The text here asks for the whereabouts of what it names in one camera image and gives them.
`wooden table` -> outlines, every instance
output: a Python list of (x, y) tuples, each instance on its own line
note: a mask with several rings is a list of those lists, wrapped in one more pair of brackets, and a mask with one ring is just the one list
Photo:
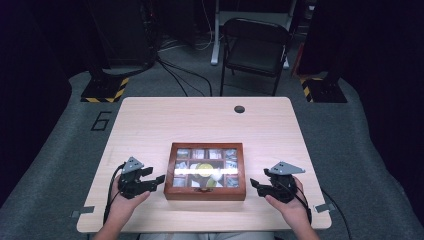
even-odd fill
[[(241, 105), (244, 113), (236, 113)], [(80, 232), (102, 226), (110, 178), (133, 156), (154, 167), (151, 180), (166, 174), (173, 142), (243, 143), (247, 196), (245, 201), (167, 201), (164, 184), (137, 207), (124, 232), (225, 232), (284, 230), (289, 226), (250, 178), (270, 185), (264, 168), (280, 160), (306, 170), (303, 183), (311, 208), (324, 203), (293, 107), (285, 97), (139, 97), (123, 100), (80, 216)], [(329, 213), (312, 211), (315, 229), (331, 225)]]

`hand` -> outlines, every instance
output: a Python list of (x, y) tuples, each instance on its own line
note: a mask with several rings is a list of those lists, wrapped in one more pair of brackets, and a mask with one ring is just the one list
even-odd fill
[(122, 227), (124, 227), (125, 223), (127, 223), (131, 218), (134, 209), (150, 196), (150, 192), (146, 191), (132, 199), (126, 199), (120, 193), (118, 193), (119, 178), (120, 175), (118, 175), (113, 181), (110, 199), (115, 199), (112, 200), (113, 202), (110, 208), (108, 219), (113, 218), (119, 220), (119, 222), (122, 223)]
[[(305, 202), (305, 197), (302, 194), (303, 185), (299, 179), (294, 176), (293, 178), (297, 187), (300, 189), (300, 191), (297, 191), (296, 195)], [(309, 223), (305, 207), (297, 198), (294, 198), (288, 203), (280, 202), (271, 195), (266, 195), (265, 199), (271, 206), (281, 213), (284, 220), (293, 229), (298, 239), (318, 239), (318, 236)]]
[(117, 239), (122, 228), (125, 226), (128, 220), (130, 220), (134, 209), (150, 196), (149, 191), (135, 196), (132, 199), (126, 199), (125, 197), (121, 196), (118, 190), (119, 177), (120, 175), (118, 175), (113, 181), (110, 196), (110, 199), (113, 200), (111, 200), (112, 205), (110, 207), (109, 217), (107, 218), (106, 223), (103, 225), (100, 231), (94, 236), (94, 240)]

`office chair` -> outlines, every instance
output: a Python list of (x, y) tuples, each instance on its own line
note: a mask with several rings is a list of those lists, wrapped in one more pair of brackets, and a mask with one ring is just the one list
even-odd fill
[(288, 31), (274, 23), (244, 18), (232, 18), (223, 26), (224, 56), (222, 62), (222, 96), (225, 68), (275, 78), (272, 96), (275, 96), (281, 71), (286, 60)]

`wooden box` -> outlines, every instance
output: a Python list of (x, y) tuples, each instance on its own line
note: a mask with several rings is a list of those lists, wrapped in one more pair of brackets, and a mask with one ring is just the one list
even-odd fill
[(241, 143), (173, 143), (164, 194), (168, 200), (244, 201)]

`chair leg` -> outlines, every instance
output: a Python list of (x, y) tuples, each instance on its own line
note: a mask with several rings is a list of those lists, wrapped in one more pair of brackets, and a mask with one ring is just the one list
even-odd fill
[(281, 77), (281, 71), (280, 71), (280, 73), (277, 75), (277, 78), (275, 79), (275, 82), (274, 82), (274, 90), (272, 91), (272, 96), (275, 96), (275, 93), (277, 92), (278, 83), (280, 82), (280, 77)]
[(224, 91), (224, 76), (225, 76), (225, 66), (222, 64), (222, 72), (221, 72), (221, 89), (219, 91), (219, 96), (222, 96)]

